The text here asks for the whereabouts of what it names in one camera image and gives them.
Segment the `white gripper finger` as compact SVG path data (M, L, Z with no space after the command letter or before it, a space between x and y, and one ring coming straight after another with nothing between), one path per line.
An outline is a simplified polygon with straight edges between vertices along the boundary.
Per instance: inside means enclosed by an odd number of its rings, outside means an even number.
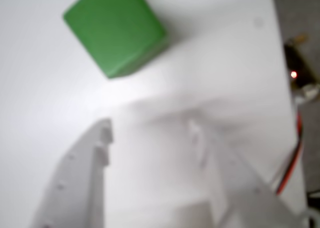
M104 227L104 170L112 142L107 118L83 133L56 166L31 227Z
M210 187L216 227L308 227L306 212L294 214L213 125L190 118L187 126Z

